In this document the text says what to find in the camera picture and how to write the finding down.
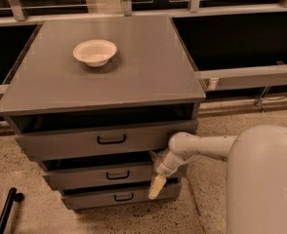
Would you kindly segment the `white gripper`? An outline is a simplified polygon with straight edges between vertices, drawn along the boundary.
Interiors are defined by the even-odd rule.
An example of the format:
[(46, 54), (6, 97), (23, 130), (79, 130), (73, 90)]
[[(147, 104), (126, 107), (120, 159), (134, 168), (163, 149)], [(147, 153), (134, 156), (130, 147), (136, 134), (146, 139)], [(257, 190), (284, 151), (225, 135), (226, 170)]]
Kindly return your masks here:
[(154, 151), (149, 151), (148, 153), (153, 161), (154, 171), (158, 174), (152, 178), (148, 192), (148, 198), (154, 200), (166, 184), (166, 177), (171, 176), (177, 171), (178, 162), (176, 156), (169, 149), (165, 149), (159, 153)]

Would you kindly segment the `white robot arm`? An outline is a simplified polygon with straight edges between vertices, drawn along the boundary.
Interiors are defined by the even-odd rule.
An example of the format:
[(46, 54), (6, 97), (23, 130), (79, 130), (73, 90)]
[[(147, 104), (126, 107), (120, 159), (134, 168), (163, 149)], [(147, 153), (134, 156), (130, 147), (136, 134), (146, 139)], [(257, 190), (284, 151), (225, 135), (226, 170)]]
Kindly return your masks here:
[(148, 198), (197, 155), (227, 159), (226, 234), (287, 234), (287, 127), (260, 125), (238, 136), (173, 134), (152, 156)]

